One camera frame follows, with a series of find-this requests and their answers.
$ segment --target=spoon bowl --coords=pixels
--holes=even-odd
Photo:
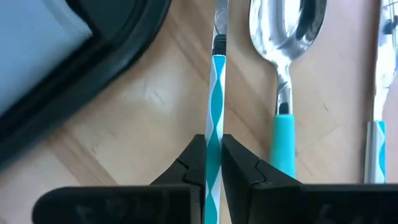
[[[277,100],[270,163],[295,177],[295,132],[289,66],[317,37],[326,0],[251,0],[253,46],[277,70]]]

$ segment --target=black tray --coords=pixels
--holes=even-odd
[[[60,126],[148,48],[171,0],[67,0],[93,37],[0,117],[0,162]]]

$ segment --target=spoon handle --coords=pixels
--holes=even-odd
[[[295,178],[295,132],[292,114],[275,115],[269,160],[275,168]]]
[[[365,155],[365,183],[386,183],[386,124],[384,121],[368,123]]]

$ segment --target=light blue object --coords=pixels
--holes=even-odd
[[[292,114],[275,116],[269,160],[275,168],[295,178],[295,133]]]
[[[91,35],[65,0],[2,0],[0,116]]]

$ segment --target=black plastic edge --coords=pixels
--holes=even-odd
[[[171,0],[164,0],[162,7],[160,7],[160,3],[161,1],[158,0],[148,0],[142,19],[118,48],[107,55],[101,63],[94,66],[83,78],[64,89],[63,93],[43,106],[33,117],[9,133],[9,136],[0,142],[0,163],[6,162],[18,154],[21,149],[28,148],[38,139],[48,135],[51,130],[63,124],[74,112],[126,71],[144,53],[159,33]],[[150,26],[149,22],[155,22],[156,29],[144,29],[144,27]]]

